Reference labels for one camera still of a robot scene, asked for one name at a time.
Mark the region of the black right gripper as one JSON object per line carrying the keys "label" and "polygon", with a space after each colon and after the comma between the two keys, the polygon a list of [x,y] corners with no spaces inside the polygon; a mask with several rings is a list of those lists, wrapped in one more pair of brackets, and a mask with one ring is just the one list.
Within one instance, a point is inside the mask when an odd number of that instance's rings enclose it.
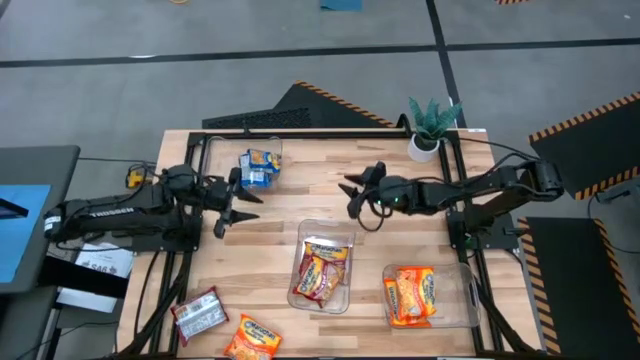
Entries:
{"label": "black right gripper", "polygon": [[401,186],[403,196],[397,202],[384,205],[378,198],[378,186],[380,180],[388,175],[386,165],[379,161],[374,166],[367,167],[361,174],[348,174],[344,178],[362,187],[358,190],[346,184],[339,183],[339,188],[350,198],[348,203],[348,215],[351,219],[357,219],[362,210],[362,206],[367,203],[371,211],[379,217],[390,217],[393,212],[406,215],[416,213],[416,183],[407,178],[403,178],[404,184]]}

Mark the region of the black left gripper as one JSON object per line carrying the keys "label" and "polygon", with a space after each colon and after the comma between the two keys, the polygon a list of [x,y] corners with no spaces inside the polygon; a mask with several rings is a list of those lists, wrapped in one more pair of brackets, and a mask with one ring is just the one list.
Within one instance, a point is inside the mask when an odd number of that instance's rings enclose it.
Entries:
{"label": "black left gripper", "polygon": [[232,203],[235,196],[242,201],[262,203],[262,200],[259,197],[240,186],[240,180],[241,169],[237,167],[232,168],[229,173],[228,180],[225,181],[228,185],[226,192],[226,205],[220,210],[211,210],[220,214],[219,219],[216,221],[213,228],[214,235],[219,239],[224,237],[227,227],[232,226],[235,223],[259,218],[259,215],[257,214],[239,212],[233,209]]}

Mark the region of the clear plastic bin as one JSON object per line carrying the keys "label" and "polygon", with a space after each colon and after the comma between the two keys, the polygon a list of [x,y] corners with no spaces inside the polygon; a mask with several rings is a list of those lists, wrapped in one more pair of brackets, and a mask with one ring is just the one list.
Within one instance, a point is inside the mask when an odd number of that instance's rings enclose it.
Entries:
{"label": "clear plastic bin", "polygon": [[435,270],[435,306],[437,312],[428,317],[429,328],[473,328],[480,323],[479,299],[477,287],[474,283],[468,265],[461,263],[445,265],[396,265],[384,268],[382,273],[382,291],[384,294],[384,278],[396,281],[398,267],[402,266],[432,266]]}
{"label": "clear plastic bin", "polygon": [[281,155],[281,171],[272,174],[273,184],[270,188],[244,187],[252,192],[266,192],[274,190],[277,180],[283,168],[283,144],[277,137],[269,139],[226,139],[220,136],[212,137],[207,143],[207,165],[205,173],[207,175],[228,175],[232,168],[240,168],[239,156],[247,153],[249,149],[257,149]]}
{"label": "clear plastic bin", "polygon": [[[342,314],[348,309],[350,302],[351,275],[353,270],[352,261],[356,238],[357,232],[348,223],[317,219],[307,219],[300,223],[298,227],[298,238],[291,280],[287,293],[287,300],[292,307],[300,310],[332,315]],[[305,254],[304,250],[305,242],[349,248],[349,256],[346,261],[333,262],[335,265],[341,266],[345,270],[345,273],[342,282],[337,286],[331,299],[323,308],[320,308],[317,303],[308,300],[301,295],[292,293],[294,286],[299,281],[300,267],[303,258],[308,256]]]}

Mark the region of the orange Maruchan ramen pack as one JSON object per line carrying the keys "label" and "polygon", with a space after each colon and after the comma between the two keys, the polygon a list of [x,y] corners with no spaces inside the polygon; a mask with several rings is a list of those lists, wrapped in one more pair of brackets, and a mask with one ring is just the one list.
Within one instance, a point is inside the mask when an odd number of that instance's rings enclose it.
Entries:
{"label": "orange Maruchan ramen pack", "polygon": [[384,294],[386,300],[387,320],[391,327],[395,328],[429,328],[431,323],[426,317],[401,317],[400,303],[398,302],[396,281],[384,278]]}
{"label": "orange Maruchan ramen pack", "polygon": [[272,360],[282,342],[282,336],[242,314],[240,324],[224,355],[231,360]]}
{"label": "orange Maruchan ramen pack", "polygon": [[432,266],[398,267],[395,279],[401,319],[427,319],[437,312],[435,270]]}

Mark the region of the green plant in white pot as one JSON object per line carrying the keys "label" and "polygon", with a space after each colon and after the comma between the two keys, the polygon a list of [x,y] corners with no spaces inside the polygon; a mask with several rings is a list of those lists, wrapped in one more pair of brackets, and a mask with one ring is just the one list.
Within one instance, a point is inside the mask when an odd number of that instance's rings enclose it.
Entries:
{"label": "green plant in white pot", "polygon": [[452,104],[441,110],[440,104],[433,98],[425,108],[413,97],[409,98],[408,103],[415,125],[408,154],[412,160],[425,163],[438,152],[440,140],[445,137],[447,130],[454,127],[462,112],[462,104]]}

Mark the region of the black hazard-striped platform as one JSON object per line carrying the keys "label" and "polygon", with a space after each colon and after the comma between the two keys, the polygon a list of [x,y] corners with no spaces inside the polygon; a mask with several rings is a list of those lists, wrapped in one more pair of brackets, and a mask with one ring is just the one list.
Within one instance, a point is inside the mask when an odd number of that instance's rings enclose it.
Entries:
{"label": "black hazard-striped platform", "polygon": [[640,92],[535,131],[528,142],[555,164],[564,188],[585,200],[640,177]]}
{"label": "black hazard-striped platform", "polygon": [[640,360],[640,320],[603,222],[526,217],[518,226],[546,352]]}
{"label": "black hazard-striped platform", "polygon": [[395,123],[305,81],[271,109],[204,119],[203,129],[393,128]]}

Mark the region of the small yellow device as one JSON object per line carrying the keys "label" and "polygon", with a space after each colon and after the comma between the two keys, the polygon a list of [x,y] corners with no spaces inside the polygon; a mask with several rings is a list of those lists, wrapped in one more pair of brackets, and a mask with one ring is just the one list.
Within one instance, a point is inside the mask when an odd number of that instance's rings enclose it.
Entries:
{"label": "small yellow device", "polygon": [[135,189],[146,181],[146,172],[140,166],[132,166],[125,176],[125,186],[127,189]]}

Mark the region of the white paper sheet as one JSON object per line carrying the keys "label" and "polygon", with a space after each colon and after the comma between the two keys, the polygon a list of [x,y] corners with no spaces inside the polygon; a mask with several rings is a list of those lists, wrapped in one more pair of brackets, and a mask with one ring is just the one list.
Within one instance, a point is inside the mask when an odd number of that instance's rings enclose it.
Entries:
{"label": "white paper sheet", "polygon": [[62,305],[111,313],[115,308],[117,299],[81,290],[62,288],[58,294],[57,302]]}
{"label": "white paper sheet", "polygon": [[133,264],[133,253],[110,243],[87,243],[81,248],[75,264],[127,278]]}

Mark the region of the blue floor mat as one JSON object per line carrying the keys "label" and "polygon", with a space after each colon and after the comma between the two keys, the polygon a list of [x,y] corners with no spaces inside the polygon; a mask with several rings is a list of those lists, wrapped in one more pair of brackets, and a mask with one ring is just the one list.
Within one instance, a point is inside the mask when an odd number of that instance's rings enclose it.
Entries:
{"label": "blue floor mat", "polygon": [[363,0],[320,0],[320,8],[326,11],[360,12]]}

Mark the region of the grey desk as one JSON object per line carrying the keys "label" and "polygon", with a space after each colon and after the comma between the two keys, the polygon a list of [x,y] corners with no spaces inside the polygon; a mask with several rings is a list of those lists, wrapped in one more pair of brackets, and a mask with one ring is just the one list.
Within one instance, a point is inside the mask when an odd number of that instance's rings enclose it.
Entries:
{"label": "grey desk", "polygon": [[[11,283],[0,284],[0,295],[23,293],[38,286],[42,263],[49,240],[44,232],[44,214],[63,202],[80,154],[76,145],[0,148],[0,185],[50,185],[40,219]],[[2,201],[9,213],[26,215],[27,211]]]}

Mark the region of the blue sheet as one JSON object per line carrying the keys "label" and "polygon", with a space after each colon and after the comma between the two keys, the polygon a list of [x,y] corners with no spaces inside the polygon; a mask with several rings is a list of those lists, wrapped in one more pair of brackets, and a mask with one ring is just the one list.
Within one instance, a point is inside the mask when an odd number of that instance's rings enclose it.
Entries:
{"label": "blue sheet", "polygon": [[[50,189],[50,185],[0,185],[0,284],[14,280]],[[27,214],[9,213],[2,201],[24,208]]]}

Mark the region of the black aluminium table frame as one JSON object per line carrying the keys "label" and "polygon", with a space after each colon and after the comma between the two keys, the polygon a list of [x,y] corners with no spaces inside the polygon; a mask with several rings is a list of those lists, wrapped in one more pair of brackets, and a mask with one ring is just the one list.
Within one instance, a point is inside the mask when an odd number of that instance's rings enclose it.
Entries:
{"label": "black aluminium table frame", "polygon": [[384,162],[391,174],[458,177],[477,175],[494,163],[494,152],[482,129],[463,129],[458,147],[426,163],[413,161],[399,129],[286,129],[282,132],[284,170],[276,191],[258,203],[237,209],[254,219],[213,235],[216,217],[206,214],[195,252],[187,292],[215,287],[229,315],[225,325],[206,331],[178,349],[183,358],[218,357],[230,342],[242,314],[248,314],[283,339],[281,357],[418,357],[464,356],[480,337],[491,348],[492,325],[465,328],[394,329],[382,303],[382,272],[391,263],[447,264],[457,256],[450,245],[443,215],[397,214],[378,221],[365,212],[370,232],[354,250],[354,272],[348,309],[331,315],[293,308],[287,300],[295,240],[306,219],[347,219],[345,176]]}

